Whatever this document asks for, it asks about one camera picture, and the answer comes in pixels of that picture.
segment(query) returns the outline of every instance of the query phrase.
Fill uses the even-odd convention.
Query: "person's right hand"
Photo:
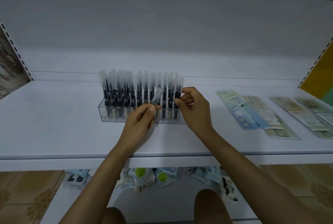
[[[187,126],[199,138],[214,131],[209,102],[195,87],[184,87],[183,93],[185,94],[180,99],[175,99],[174,102],[181,110]]]

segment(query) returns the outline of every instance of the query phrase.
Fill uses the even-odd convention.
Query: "forearm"
[[[321,223],[289,191],[239,153],[214,130],[200,139],[231,177],[262,223]]]
[[[59,224],[100,224],[127,158],[125,151],[113,148]]]

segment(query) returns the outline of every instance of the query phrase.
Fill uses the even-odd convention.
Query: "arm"
[[[262,223],[321,223],[297,198],[225,141],[213,128],[209,102],[194,87],[175,99],[186,124],[226,170]]]
[[[143,104],[131,112],[123,133],[104,159],[89,184],[61,219],[59,224],[100,224],[114,186],[127,158],[139,146],[154,123],[155,106]]]

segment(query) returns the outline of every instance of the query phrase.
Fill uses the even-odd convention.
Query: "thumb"
[[[155,116],[155,110],[156,110],[156,107],[154,105],[149,106],[147,111],[142,116],[142,119],[140,120],[139,123],[142,123],[142,124],[148,126],[149,122]]]
[[[187,105],[184,101],[182,101],[181,99],[174,99],[174,102],[181,110],[181,113],[183,114],[183,116],[187,116],[189,114],[190,109],[187,107]]]

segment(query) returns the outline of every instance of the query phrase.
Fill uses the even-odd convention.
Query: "clear acrylic pen holder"
[[[135,108],[105,106],[103,99],[98,106],[103,122],[126,122],[127,116]],[[161,109],[155,112],[155,123],[160,124],[186,124],[180,109]]]

